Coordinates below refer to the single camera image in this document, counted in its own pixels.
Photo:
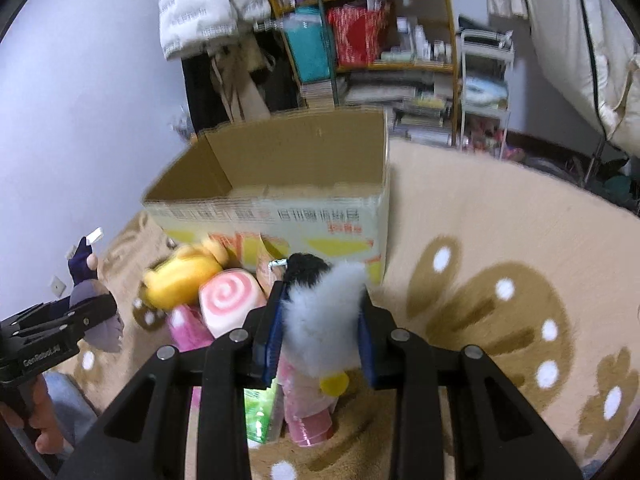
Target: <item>human hand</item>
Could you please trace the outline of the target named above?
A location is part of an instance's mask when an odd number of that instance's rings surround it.
[[[58,428],[58,422],[53,410],[53,402],[49,397],[47,383],[42,375],[36,378],[33,385],[33,413],[29,418],[29,425],[40,430],[35,447],[40,454],[55,454],[62,452],[63,437]],[[0,415],[11,428],[23,428],[24,421],[20,416],[0,402]]]

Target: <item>white puffer jacket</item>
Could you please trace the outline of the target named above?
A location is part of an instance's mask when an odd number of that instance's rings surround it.
[[[235,43],[271,15],[268,0],[160,0],[160,44],[166,59],[196,56]]]

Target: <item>brown flower pattern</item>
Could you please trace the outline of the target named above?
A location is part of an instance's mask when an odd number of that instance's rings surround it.
[[[629,406],[638,392],[638,372],[630,369],[631,354],[622,348],[598,364],[598,394],[582,409],[578,434],[591,435],[584,455],[596,454],[605,440],[615,442],[624,429]]]
[[[487,267],[455,287],[462,258],[456,238],[437,237],[427,245],[409,283],[407,326],[426,320],[422,333],[435,346],[480,345],[543,412],[574,362],[562,299],[545,276],[521,262]]]
[[[133,319],[140,328],[147,332],[154,332],[164,326],[166,313],[150,306],[146,300],[146,287],[143,283],[138,289],[138,297],[132,303]]]

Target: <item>beige carpet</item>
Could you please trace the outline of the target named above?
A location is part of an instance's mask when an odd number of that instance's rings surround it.
[[[606,459],[640,407],[640,221],[513,164],[399,140],[390,158],[388,264],[374,302],[433,344],[485,348],[580,466]],[[104,255],[124,352],[82,344],[60,367],[98,409],[170,341],[131,315],[143,269],[167,253],[166,237],[140,213]],[[253,449],[254,479],[387,478],[393,405],[393,394],[370,391],[354,373],[334,437],[312,449],[287,438]],[[453,478],[448,454],[446,463]]]

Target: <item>small bottle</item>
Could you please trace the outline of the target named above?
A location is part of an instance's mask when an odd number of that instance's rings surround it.
[[[424,35],[424,27],[416,25],[414,30],[415,37],[415,57],[418,60],[424,61],[424,50],[427,43],[427,38]]]
[[[396,18],[396,27],[398,28],[398,36],[400,37],[400,52],[411,52],[411,36],[409,33],[409,20],[404,16]]]
[[[433,60],[439,63],[444,63],[446,61],[444,41],[433,42]]]
[[[433,60],[433,46],[428,41],[424,42],[424,60]]]

